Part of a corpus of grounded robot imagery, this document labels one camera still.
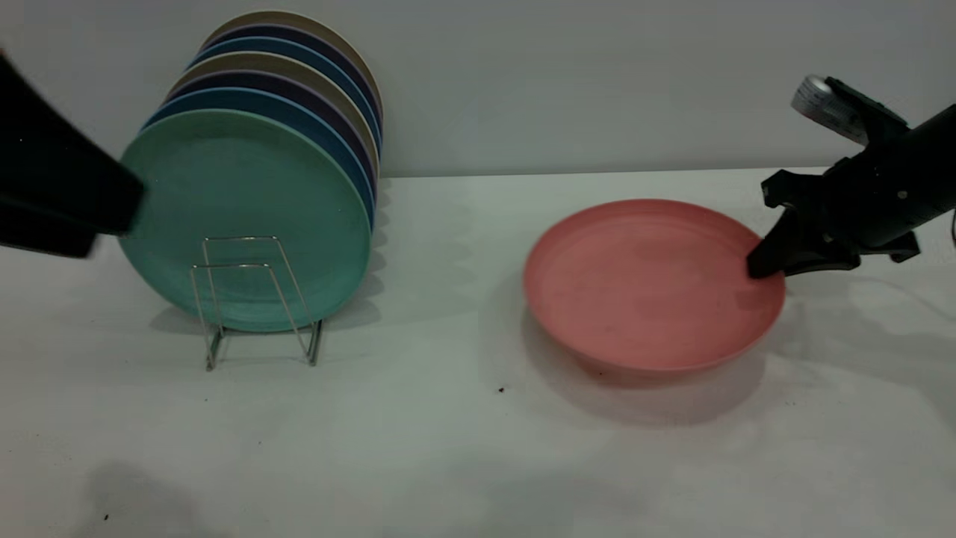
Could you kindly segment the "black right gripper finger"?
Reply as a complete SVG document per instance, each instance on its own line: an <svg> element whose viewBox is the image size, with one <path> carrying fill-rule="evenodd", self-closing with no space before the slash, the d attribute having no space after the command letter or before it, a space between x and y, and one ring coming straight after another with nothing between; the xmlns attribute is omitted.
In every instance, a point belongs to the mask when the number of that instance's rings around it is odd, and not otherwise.
<svg viewBox="0 0 956 538"><path fill-rule="evenodd" d="M820 234L796 210L785 210L768 235L747 256L748 275L765 279L776 273L792 276L822 263Z"/></svg>
<svg viewBox="0 0 956 538"><path fill-rule="evenodd" d="M858 254L837 252L836 254L822 254L820 252L802 250L789 256L784 265L786 276L796 276L800 273L819 271L851 271L860 266Z"/></svg>

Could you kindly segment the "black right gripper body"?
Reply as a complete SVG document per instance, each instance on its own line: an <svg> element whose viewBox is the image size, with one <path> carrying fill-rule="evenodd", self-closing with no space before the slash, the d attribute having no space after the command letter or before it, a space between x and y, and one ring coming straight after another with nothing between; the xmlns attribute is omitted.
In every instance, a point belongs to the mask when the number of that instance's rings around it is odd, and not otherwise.
<svg viewBox="0 0 956 538"><path fill-rule="evenodd" d="M843 158L822 174L779 170L762 183L765 205L796 210L819 231L822 254L919 255L914 229L926 221L934 143L905 134Z"/></svg>

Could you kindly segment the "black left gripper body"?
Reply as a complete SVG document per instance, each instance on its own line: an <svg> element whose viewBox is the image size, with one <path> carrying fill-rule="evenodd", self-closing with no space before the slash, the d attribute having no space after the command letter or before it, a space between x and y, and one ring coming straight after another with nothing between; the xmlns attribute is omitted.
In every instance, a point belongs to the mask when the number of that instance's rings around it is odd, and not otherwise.
<svg viewBox="0 0 956 538"><path fill-rule="evenodd" d="M100 235L124 236L146 187L1 61L1 243L62 258L91 255Z"/></svg>

